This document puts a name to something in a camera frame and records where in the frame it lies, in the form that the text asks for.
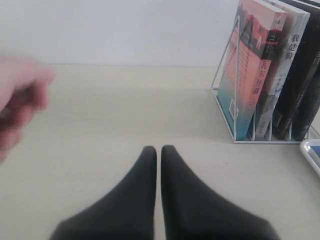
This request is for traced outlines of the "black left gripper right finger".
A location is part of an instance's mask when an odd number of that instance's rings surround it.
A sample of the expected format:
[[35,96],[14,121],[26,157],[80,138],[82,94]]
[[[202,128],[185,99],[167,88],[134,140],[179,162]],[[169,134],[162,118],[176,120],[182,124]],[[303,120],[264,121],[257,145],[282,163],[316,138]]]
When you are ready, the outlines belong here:
[[223,198],[186,164],[173,145],[161,149],[161,198],[168,240],[276,240],[265,219]]

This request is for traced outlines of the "blurred human hand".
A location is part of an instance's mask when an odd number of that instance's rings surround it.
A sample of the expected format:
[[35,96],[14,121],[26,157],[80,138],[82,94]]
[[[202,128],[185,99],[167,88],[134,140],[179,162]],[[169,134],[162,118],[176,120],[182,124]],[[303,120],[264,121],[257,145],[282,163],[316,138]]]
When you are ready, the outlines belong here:
[[55,79],[49,66],[32,58],[0,56],[0,162],[16,146],[26,125],[48,105],[48,87]]

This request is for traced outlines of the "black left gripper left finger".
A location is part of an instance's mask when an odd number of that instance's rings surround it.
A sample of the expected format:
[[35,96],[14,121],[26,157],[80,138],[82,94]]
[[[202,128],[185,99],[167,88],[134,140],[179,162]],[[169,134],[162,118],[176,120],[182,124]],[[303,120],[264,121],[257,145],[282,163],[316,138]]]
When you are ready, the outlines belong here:
[[103,198],[58,224],[52,240],[152,240],[157,152],[145,146],[125,177]]

